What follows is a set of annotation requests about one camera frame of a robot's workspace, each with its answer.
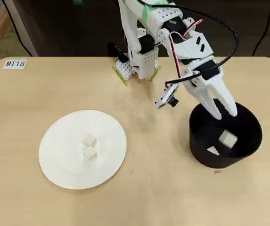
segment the black bowl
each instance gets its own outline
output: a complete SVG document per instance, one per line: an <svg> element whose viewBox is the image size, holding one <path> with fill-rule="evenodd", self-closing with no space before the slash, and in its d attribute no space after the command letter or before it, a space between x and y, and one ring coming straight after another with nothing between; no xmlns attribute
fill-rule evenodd
<svg viewBox="0 0 270 226"><path fill-rule="evenodd" d="M237 116L233 117L217 99L214 101L222 119L213 118L201 104L196 106L189 119L189 144L192 154L200 163L221 169L256 152L262 142L262 128L251 111L239 103L236 103ZM219 141L224 130L237 137L231 149ZM212 146L219 155L207 150Z"/></svg>

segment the beige table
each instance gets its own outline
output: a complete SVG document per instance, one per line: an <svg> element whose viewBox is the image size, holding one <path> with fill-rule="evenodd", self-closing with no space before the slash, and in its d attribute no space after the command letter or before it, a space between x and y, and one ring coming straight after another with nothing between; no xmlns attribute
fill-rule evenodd
<svg viewBox="0 0 270 226"><path fill-rule="evenodd" d="M185 89L175 108L154 108L175 76L161 58L153 83L124 86L110 58L31 58L24 70L0 61L0 226L270 225L270 59L233 58L225 81L263 128L261 148L214 174L188 148L197 101ZM97 109L124 127L128 150L117 174L84 191L49 182L38 148L48 127L77 110Z"/></svg>

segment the black cord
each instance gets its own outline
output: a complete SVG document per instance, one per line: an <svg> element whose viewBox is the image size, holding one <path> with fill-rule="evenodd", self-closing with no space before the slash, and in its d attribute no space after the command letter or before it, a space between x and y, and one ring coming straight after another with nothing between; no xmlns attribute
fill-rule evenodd
<svg viewBox="0 0 270 226"><path fill-rule="evenodd" d="M109 57L118 57L122 63L128 62L129 58L113 42L107 44L107 53Z"/></svg>
<svg viewBox="0 0 270 226"><path fill-rule="evenodd" d="M257 51L257 48L259 47L259 45L261 44L262 40L264 39L264 37L266 36L267 32L268 32L268 29L269 29L269 25L270 25L270 11L269 11L269 16L268 16L268 20L267 20L267 25L266 25L266 28L265 28L265 31L263 32L262 34L262 37L261 39L258 41L258 43L256 44L254 50L253 50L253 53L252 53L252 56L255 55L256 51Z"/></svg>
<svg viewBox="0 0 270 226"><path fill-rule="evenodd" d="M12 21L12 24L13 24L14 30L16 31L16 35L17 35L17 38L18 38L19 42L21 43L21 45L22 45L22 47L25 49L25 51L32 57L31 52L30 52L30 51L26 48L26 46L23 44L23 42L22 42L22 40L21 40L21 37L20 37L19 34L18 34L16 25L15 25L15 23L14 23L14 20L13 20L13 18L12 18L12 15L11 15L11 13L10 13L10 11L9 11L9 9L8 9L8 7L7 7L7 5L6 5L6 3L5 3L5 1L2 0L2 2L3 2L5 8L6 8L7 12L8 12L8 15L9 15L11 21Z"/></svg>
<svg viewBox="0 0 270 226"><path fill-rule="evenodd" d="M184 7L184 6L168 5L168 4L165 4L165 5L151 5L151 4L145 3L142 0L137 0L137 1L139 3L141 3L142 5L146 5L146 6L151 7L151 8L178 8L178 9L183 9L183 10L191 11L193 13L197 13L197 14L200 14L202 16L205 16L205 17L207 17L207 18L209 18L209 19L211 19L211 20L219 23L220 25L224 26L228 30L230 30L232 32L232 34L234 36L234 40L235 40L235 46L234 46L232 52L229 54L229 56L227 56L225 59L223 59L222 61L220 61L219 63L217 63L214 67L210 68L208 71L211 71L213 69L219 68L220 66L222 66L224 63L226 63L235 54L235 52L236 52L236 50L238 48L238 43L239 43L238 36L237 36L236 32L231 27L229 27L227 24L225 24L224 22L222 22L218 18L215 18L215 17L213 17L213 16L211 16L209 14L206 14L206 13L203 13L203 12L199 12L197 10L194 10L194 9L191 9L191 8L187 8L187 7ZM186 78L181 78L181 79L167 81L167 82L165 82L165 85L167 86L167 84L175 84L175 83L179 83L179 82L191 80L191 79L194 79L194 78L199 77L201 75L202 75L201 73L198 73L198 74L195 74L195 75L186 77Z"/></svg>

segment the robotic arm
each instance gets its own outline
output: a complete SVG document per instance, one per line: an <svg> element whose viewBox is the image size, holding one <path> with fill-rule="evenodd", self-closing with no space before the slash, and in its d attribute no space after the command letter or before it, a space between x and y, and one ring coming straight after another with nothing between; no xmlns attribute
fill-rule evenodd
<svg viewBox="0 0 270 226"><path fill-rule="evenodd" d="M151 80L159 69L157 46L162 44L169 57L175 60L180 82L175 80L173 84L166 85L164 93L155 102L157 108L166 104L175 106L178 100L174 98L174 93L183 83L186 90L214 118L220 120L221 113L213 99L209 97L208 90L217 96L232 116L237 115L235 101L222 79L223 68L220 66L212 69L217 64L213 59L213 50L205 36L195 31L199 21L195 22L190 17L183 19L183 13L178 8L150 6L150 4L168 4L166 0L146 0L146 4L142 4L140 0L118 0L118 2L128 42L129 61L118 60L116 68L125 80L135 73L140 79ZM138 20L144 29L137 27ZM179 62L187 66L182 72Z"/></svg>

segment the paper plate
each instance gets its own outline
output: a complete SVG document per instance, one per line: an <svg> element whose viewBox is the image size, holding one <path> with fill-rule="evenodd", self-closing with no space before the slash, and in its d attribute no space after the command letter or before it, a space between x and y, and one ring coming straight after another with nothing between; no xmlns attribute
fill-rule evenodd
<svg viewBox="0 0 270 226"><path fill-rule="evenodd" d="M87 134L97 138L97 157L83 154ZM126 136L119 122L104 112L86 110L68 114L45 133L39 162L45 176L68 189L86 189L113 176L124 160Z"/></svg>

